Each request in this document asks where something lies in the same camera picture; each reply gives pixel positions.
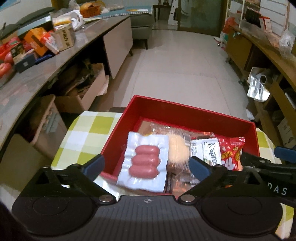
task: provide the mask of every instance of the cabinet door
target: cabinet door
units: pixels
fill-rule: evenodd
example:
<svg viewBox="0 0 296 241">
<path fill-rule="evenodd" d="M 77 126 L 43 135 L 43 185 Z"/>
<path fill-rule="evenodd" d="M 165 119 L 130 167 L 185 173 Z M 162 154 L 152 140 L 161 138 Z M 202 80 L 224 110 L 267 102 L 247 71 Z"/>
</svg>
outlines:
<svg viewBox="0 0 296 241">
<path fill-rule="evenodd" d="M 117 25 L 103 37 L 108 65 L 112 78 L 117 75 L 123 61 L 133 46 L 131 19 Z"/>
<path fill-rule="evenodd" d="M 232 29 L 228 35 L 226 52 L 241 71 L 245 69 L 249 54 L 252 48 L 252 43 L 242 35 L 235 35 Z"/>
</svg>

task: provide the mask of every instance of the metal screw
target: metal screw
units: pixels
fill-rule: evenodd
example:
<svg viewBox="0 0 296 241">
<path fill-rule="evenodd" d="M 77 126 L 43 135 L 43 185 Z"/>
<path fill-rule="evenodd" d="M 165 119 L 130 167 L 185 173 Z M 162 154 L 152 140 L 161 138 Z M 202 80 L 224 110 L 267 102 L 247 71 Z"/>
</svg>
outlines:
<svg viewBox="0 0 296 241">
<path fill-rule="evenodd" d="M 195 200 L 195 197 L 193 195 L 186 194 L 186 195 L 181 196 L 181 200 L 183 202 L 193 202 Z"/>
<path fill-rule="evenodd" d="M 106 194 L 106 195 L 100 196 L 99 200 L 101 202 L 111 202 L 113 200 L 113 197 L 111 195 Z"/>
</svg>

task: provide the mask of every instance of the red box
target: red box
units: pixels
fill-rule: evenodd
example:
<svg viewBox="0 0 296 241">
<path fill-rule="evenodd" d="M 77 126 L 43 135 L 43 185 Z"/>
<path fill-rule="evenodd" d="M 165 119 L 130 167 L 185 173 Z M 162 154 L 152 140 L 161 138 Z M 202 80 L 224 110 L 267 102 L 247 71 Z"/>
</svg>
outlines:
<svg viewBox="0 0 296 241">
<path fill-rule="evenodd" d="M 135 95 L 108 138 L 101 154 L 105 169 L 101 176 L 117 182 L 128 133 L 137 132 L 143 121 L 153 121 L 188 131 L 208 131 L 227 137 L 245 137 L 243 150 L 259 156 L 253 122 L 192 106 Z"/>
</svg>

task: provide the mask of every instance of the beige bin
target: beige bin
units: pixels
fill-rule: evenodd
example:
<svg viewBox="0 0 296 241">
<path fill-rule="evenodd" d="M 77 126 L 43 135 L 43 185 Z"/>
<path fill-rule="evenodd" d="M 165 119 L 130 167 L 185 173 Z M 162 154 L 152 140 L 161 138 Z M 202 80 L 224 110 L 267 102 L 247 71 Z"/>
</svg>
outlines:
<svg viewBox="0 0 296 241">
<path fill-rule="evenodd" d="M 67 133 L 67 128 L 54 104 L 55 95 L 41 98 L 40 106 L 30 118 L 31 126 L 38 126 L 31 141 L 40 153 L 53 160 Z"/>
</svg>

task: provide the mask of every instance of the pink sausage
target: pink sausage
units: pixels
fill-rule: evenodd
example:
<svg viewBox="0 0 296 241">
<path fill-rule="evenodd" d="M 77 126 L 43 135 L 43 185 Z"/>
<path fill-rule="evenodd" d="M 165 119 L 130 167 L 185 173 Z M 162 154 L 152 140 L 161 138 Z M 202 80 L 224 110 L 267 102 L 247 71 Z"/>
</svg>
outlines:
<svg viewBox="0 0 296 241">
<path fill-rule="evenodd" d="M 137 166 L 149 166 L 157 167 L 160 164 L 160 160 L 156 155 L 136 155 L 131 159 L 133 165 Z"/>
<path fill-rule="evenodd" d="M 129 168 L 128 172 L 133 177 L 145 178 L 145 179 L 155 178 L 159 174 L 159 171 L 156 169 L 156 167 L 152 165 L 149 165 L 149 166 L 132 165 Z"/>
<path fill-rule="evenodd" d="M 136 148 L 136 153 L 140 154 L 148 154 L 148 155 L 156 155 L 159 156 L 159 148 L 157 146 L 150 145 L 142 145 Z"/>
</svg>

